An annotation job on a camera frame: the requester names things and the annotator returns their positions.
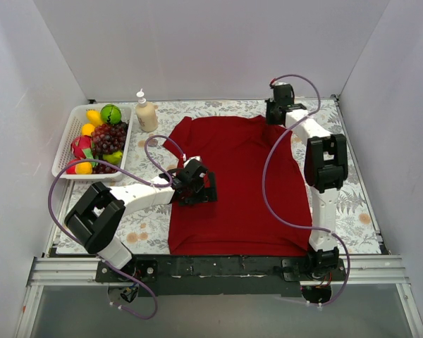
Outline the white plastic fruit basket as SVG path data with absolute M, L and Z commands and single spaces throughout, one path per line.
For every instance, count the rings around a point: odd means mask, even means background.
M 101 104 L 86 104 L 76 106 L 70 113 L 65 130 L 63 132 L 54 163 L 51 169 L 52 175 L 56 177 L 59 172 L 64 169 L 75 156 L 71 152 L 71 142 L 81 135 L 82 126 L 89 122 L 87 119 L 87 111 L 101 109 L 106 103 Z M 119 163 L 119 168 L 125 168 L 125 162 L 130 148 L 130 136 L 133 127 L 133 120 L 135 117 L 135 106 L 133 104 L 119 104 L 114 103 L 121 111 L 121 120 L 128 124 L 128 131 L 126 136 L 125 145 L 123 148 L 123 157 Z M 67 180 L 77 181 L 103 181 L 103 182 L 118 182 L 122 180 L 123 173 L 116 172 L 111 174 L 89 174 L 89 175 L 69 175 L 62 174 L 61 178 Z

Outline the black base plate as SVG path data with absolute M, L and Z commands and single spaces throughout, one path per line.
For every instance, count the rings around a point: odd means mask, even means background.
M 306 257 L 135 255 L 122 276 L 105 263 L 97 266 L 96 282 L 120 285 L 133 278 L 157 296 L 280 295 L 299 297 L 301 282 L 323 277 L 342 282 L 342 261 L 316 270 Z

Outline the cream lotion pump bottle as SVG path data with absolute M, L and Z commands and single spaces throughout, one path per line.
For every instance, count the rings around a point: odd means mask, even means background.
M 135 107 L 136 116 L 140 128 L 145 132 L 153 132 L 158 128 L 158 118 L 155 105 L 146 100 L 143 88 L 137 93 L 137 104 Z

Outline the green toy pear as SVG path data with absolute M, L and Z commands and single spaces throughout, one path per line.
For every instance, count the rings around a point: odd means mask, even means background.
M 123 157 L 122 151 L 115 151 L 112 154 L 104 154 L 102 156 L 103 160 L 112 164 L 112 165 L 118 165 L 121 162 L 121 159 Z

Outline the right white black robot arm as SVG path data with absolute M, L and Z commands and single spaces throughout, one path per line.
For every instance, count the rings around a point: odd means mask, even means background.
M 347 139 L 344 134 L 332 134 L 312 118 L 317 111 L 308 111 L 295 103 L 291 84 L 273 79 L 273 96 L 266 100 L 266 122 L 282 125 L 286 131 L 274 143 L 262 172 L 262 196 L 269 212 L 281 223 L 296 230 L 309 232 L 309 246 L 301 263 L 288 265 L 285 273 L 306 274 L 320 280 L 338 267 L 341 241 L 336 235 L 336 204 L 343 183 L 348 177 Z M 292 132 L 306 146 L 304 178 L 312 195 L 312 226 L 292 224 L 280 218 L 269 205 L 266 195 L 266 174 L 276 148 Z

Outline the red yellow toy peach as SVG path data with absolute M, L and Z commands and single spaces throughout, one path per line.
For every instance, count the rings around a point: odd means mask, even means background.
M 68 163 L 70 166 L 66 170 L 67 175 L 91 175 L 92 164 L 90 162 L 79 163 L 79 159 L 74 159 Z

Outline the round patterned brooch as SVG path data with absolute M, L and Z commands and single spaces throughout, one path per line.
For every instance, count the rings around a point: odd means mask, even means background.
M 157 144 L 158 144 L 158 140 L 157 139 L 147 140 L 147 146 L 148 147 L 156 147 Z

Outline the yellow toy mango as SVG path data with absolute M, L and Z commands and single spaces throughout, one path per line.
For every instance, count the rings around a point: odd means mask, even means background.
M 99 111 L 87 110 L 86 117 L 89 120 L 89 122 L 95 127 L 98 127 L 104 124 L 104 121 L 102 120 L 102 117 L 101 117 L 101 113 Z

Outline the dark purple toy grapes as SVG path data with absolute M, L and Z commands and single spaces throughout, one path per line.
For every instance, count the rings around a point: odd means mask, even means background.
M 106 161 L 95 163 L 92 168 L 92 173 L 95 175 L 110 175 L 117 172 L 117 165 L 110 164 Z

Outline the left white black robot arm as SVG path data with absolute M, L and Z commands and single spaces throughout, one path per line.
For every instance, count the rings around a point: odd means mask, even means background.
M 89 254 L 109 263 L 113 275 L 127 282 L 135 276 L 136 265 L 130 249 L 116 235 L 122 218 L 158 205 L 193 206 L 217 200 L 215 174 L 194 157 L 147 184 L 107 187 L 95 182 L 69 211 L 64 225 Z

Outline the aluminium frame rail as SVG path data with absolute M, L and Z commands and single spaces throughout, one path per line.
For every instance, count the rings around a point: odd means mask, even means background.
M 36 258 L 27 280 L 24 309 L 20 315 L 17 337 L 29 337 L 45 286 L 124 286 L 127 283 L 102 282 L 108 268 L 97 258 Z M 412 295 L 410 278 L 399 255 L 354 255 L 350 257 L 348 284 L 394 284 L 413 337 L 423 337 L 423 324 Z

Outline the red t-shirt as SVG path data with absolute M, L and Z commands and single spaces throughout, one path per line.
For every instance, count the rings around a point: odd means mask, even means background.
M 309 232 L 284 225 L 262 196 L 262 172 L 284 133 L 262 116 L 182 119 L 164 146 L 174 156 L 201 156 L 215 173 L 218 201 L 174 204 L 168 233 L 171 254 L 304 256 Z M 266 174 L 269 205 L 281 219 L 310 227 L 305 181 L 293 158 L 290 134 L 276 148 Z

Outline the orange toy fruit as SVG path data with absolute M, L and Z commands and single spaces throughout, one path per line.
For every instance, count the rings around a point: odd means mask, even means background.
M 91 123 L 84 124 L 81 128 L 81 135 L 91 137 L 92 133 L 95 131 L 95 126 Z

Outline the pink toy dragon fruit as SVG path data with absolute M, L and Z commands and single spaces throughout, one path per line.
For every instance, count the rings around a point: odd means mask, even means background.
M 89 136 L 82 135 L 76 137 L 71 142 L 70 149 L 75 158 L 94 158 L 92 153 L 92 139 Z

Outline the floral tablecloth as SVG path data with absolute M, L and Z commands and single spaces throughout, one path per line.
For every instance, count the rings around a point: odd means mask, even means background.
M 298 102 L 314 110 L 316 99 L 299 98 Z M 159 127 L 155 132 L 147 134 L 140 130 L 136 120 L 130 136 L 130 151 L 127 155 L 125 169 L 144 179 L 150 179 L 159 171 L 149 162 L 144 152 L 146 138 L 153 134 L 168 136 L 173 128 L 185 116 L 200 118 L 207 116 L 239 116 L 253 118 L 264 115 L 266 106 L 262 100 L 213 100 L 213 101 L 162 101 L 156 102 Z M 321 99 L 321 109 L 313 118 L 331 133 L 344 134 L 341 114 L 335 99 Z M 158 139 L 156 147 L 151 147 L 151 155 L 166 169 L 174 168 L 175 156 L 165 150 Z M 291 139 L 294 159 L 300 166 L 302 174 L 305 159 L 305 145 L 293 134 Z M 357 165 L 355 165 L 350 148 L 348 148 L 348 178 L 339 195 L 336 207 L 336 232 L 345 242 L 350 254 L 380 254 L 381 249 L 372 220 L 364 187 L 361 184 Z M 92 182 L 76 181 L 69 183 L 60 222 L 66 212 L 85 192 Z M 167 254 L 168 229 L 171 216 L 171 206 L 153 206 L 125 217 L 120 224 L 117 235 L 123 243 L 137 254 Z M 53 247 L 57 255 L 87 254 L 79 245 L 56 229 Z

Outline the green toy apple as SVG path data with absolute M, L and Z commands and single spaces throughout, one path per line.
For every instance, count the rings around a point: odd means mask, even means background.
M 116 125 L 121 122 L 122 113 L 116 105 L 107 104 L 101 109 L 100 116 L 104 123 Z

